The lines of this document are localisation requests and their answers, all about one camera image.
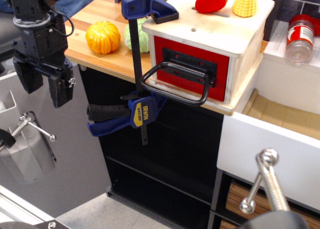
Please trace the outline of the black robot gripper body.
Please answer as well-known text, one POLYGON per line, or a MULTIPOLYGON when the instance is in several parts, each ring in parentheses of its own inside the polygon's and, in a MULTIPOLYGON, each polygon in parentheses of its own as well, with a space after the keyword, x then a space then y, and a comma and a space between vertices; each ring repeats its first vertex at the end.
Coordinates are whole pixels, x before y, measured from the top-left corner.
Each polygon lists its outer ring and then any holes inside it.
POLYGON ((68 48, 65 16, 58 11, 49 11, 42 20, 24 21, 13 18, 14 26, 19 29, 20 39, 12 44, 14 58, 31 62, 34 68, 46 77, 69 77, 71 62, 66 58, 68 48))

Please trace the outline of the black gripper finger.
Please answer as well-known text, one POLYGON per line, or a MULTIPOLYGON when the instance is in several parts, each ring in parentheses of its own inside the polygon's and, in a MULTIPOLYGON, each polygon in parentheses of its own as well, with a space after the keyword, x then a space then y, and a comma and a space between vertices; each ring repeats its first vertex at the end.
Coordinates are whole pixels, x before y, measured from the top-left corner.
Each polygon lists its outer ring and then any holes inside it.
POLYGON ((49 92, 55 108, 60 108, 73 99, 75 77, 66 78, 51 76, 48 78, 49 92))
POLYGON ((43 86, 43 76, 29 61, 13 59, 13 64, 24 90, 31 94, 43 86))

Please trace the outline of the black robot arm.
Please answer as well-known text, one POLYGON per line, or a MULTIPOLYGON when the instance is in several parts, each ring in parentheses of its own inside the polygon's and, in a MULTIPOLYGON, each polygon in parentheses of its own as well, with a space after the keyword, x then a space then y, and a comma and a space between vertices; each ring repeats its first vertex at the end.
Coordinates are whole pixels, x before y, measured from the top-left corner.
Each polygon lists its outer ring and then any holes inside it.
POLYGON ((29 94, 43 86, 47 77, 55 108, 72 100, 75 77, 65 56, 69 34, 64 15, 55 10, 58 0, 7 0, 13 9, 13 24, 20 39, 12 42, 13 64, 29 94))

